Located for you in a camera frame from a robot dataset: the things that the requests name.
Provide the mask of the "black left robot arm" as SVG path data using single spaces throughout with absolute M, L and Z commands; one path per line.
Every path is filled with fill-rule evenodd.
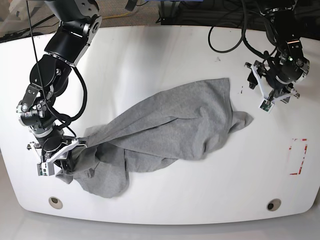
M 255 55 L 263 59 L 254 64 L 246 63 L 251 69 L 248 77 L 249 87 L 261 86 L 264 77 L 272 88 L 269 94 L 263 94 L 264 103 L 285 101 L 290 96 L 298 96 L 293 84 L 302 81 L 309 73 L 310 62 L 304 57 L 300 41 L 300 31 L 295 17 L 295 0 L 258 0 L 256 2 L 263 17 L 266 36 L 275 47 L 276 53 L 263 53 L 255 50 L 243 39 L 245 46 Z

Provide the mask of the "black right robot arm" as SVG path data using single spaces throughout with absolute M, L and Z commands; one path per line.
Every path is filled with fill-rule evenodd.
M 63 129 L 68 129 L 85 111 L 88 91 L 77 64 L 91 45 L 102 17 L 95 0 L 47 0 L 45 3 L 59 19 L 59 27 L 46 45 L 45 54 L 31 69 L 30 83 L 16 113 L 19 122 L 36 138 L 27 149 L 39 160 L 38 175 L 52 176 L 54 166 L 72 171 L 72 150 L 87 146 L 75 133 L 66 136 Z M 57 97 L 67 89 L 71 72 L 75 72 L 83 90 L 82 105 L 75 116 L 54 109 Z

